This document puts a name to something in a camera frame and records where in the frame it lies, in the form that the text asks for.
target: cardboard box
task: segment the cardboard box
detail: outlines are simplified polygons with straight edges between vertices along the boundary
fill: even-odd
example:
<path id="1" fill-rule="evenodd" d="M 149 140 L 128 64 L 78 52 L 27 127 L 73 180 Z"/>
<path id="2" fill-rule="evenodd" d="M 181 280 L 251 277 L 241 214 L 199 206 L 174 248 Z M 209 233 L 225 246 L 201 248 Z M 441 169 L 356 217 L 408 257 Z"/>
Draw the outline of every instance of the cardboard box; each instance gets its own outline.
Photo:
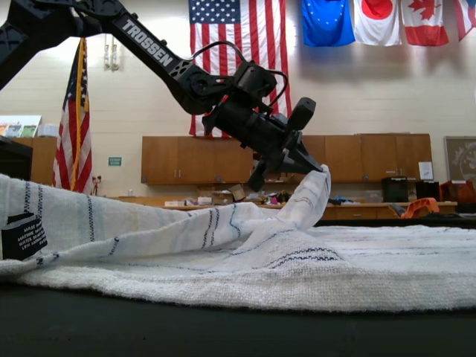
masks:
<path id="1" fill-rule="evenodd" d="M 233 186 L 230 189 L 231 193 L 233 194 L 233 197 L 235 198 L 235 201 L 241 201 L 246 197 L 245 191 L 243 190 L 243 186 L 241 184 L 237 184 L 236 186 Z"/>
<path id="2" fill-rule="evenodd" d="M 228 191 L 214 191 L 212 195 L 214 205 L 228 205 L 233 203 L 233 194 Z"/>
<path id="3" fill-rule="evenodd" d="M 211 197 L 199 197 L 199 206 L 211 206 L 213 200 Z"/>
<path id="4" fill-rule="evenodd" d="M 165 201 L 165 207 L 184 207 L 185 201 Z"/>

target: flag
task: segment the flag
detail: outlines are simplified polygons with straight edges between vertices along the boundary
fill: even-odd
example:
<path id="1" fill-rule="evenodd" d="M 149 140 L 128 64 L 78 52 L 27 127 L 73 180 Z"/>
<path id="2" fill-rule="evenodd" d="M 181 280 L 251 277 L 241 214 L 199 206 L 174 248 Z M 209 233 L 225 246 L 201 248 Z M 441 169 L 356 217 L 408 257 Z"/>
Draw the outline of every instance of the flag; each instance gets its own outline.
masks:
<path id="1" fill-rule="evenodd" d="M 93 182 L 85 39 L 80 40 L 74 57 L 59 127 L 53 186 L 91 194 Z"/>
<path id="2" fill-rule="evenodd" d="M 304 44 L 344 46 L 356 39 L 348 0 L 302 0 Z"/>
<path id="3" fill-rule="evenodd" d="M 354 0 L 356 41 L 367 45 L 401 45 L 397 0 Z"/>
<path id="4" fill-rule="evenodd" d="M 443 26 L 443 0 L 402 0 L 402 18 L 410 45 L 441 46 L 449 42 Z"/>
<path id="5" fill-rule="evenodd" d="M 245 58 L 264 68 L 275 69 L 288 75 L 286 49 L 286 0 L 189 0 L 190 47 L 192 53 L 219 40 L 237 45 Z M 195 63 L 214 75 L 233 75 L 240 59 L 233 48 L 220 45 L 196 58 Z M 263 100 L 270 103 L 284 86 L 276 76 L 276 89 Z M 291 114 L 289 87 L 273 105 L 274 113 Z M 202 116 L 192 117 L 190 134 L 203 136 Z M 214 128 L 213 137 L 228 137 Z"/>
<path id="6" fill-rule="evenodd" d="M 476 28 L 476 0 L 454 0 L 454 8 L 461 41 L 472 28 Z"/>

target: poster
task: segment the poster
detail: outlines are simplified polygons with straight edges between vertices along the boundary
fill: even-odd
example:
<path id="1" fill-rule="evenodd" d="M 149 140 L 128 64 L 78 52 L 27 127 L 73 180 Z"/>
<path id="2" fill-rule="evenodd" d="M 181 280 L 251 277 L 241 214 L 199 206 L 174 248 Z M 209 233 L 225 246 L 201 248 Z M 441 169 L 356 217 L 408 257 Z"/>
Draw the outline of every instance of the poster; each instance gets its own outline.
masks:
<path id="1" fill-rule="evenodd" d="M 0 115 L 0 135 L 33 138 L 41 119 L 41 115 Z"/>

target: black box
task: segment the black box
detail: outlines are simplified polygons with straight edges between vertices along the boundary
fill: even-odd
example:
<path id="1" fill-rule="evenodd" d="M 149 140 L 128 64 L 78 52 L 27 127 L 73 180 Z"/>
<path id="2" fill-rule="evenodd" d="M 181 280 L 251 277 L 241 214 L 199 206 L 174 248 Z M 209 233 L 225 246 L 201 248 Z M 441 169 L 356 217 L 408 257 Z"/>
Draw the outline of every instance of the black box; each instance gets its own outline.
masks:
<path id="1" fill-rule="evenodd" d="M 416 182 L 416 197 L 418 199 L 426 199 L 433 197 L 437 202 L 441 201 L 440 198 L 440 183 L 439 182 Z"/>
<path id="2" fill-rule="evenodd" d="M 384 202 L 408 202 L 408 181 L 406 177 L 382 179 Z"/>

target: black robotic arm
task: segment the black robotic arm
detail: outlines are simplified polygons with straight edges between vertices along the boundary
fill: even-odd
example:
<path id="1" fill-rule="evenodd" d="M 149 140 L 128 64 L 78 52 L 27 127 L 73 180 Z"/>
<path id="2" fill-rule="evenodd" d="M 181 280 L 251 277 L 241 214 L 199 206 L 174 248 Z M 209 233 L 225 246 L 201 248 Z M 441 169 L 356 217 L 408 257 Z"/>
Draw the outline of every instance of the black robotic arm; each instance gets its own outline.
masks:
<path id="1" fill-rule="evenodd" d="M 314 101 L 301 99 L 289 119 L 271 115 L 272 108 L 263 98 L 276 87 L 272 71 L 243 60 L 234 76 L 213 76 L 193 59 L 176 56 L 118 0 L 12 0 L 7 21 L 0 28 L 0 90 L 39 51 L 72 36 L 100 33 L 116 37 L 155 72 L 186 112 L 209 113 L 203 120 L 207 134 L 216 126 L 240 141 L 243 148 L 261 155 L 248 181 L 252 189 L 263 186 L 270 170 L 322 171 L 302 144 L 301 130 L 314 114 Z"/>

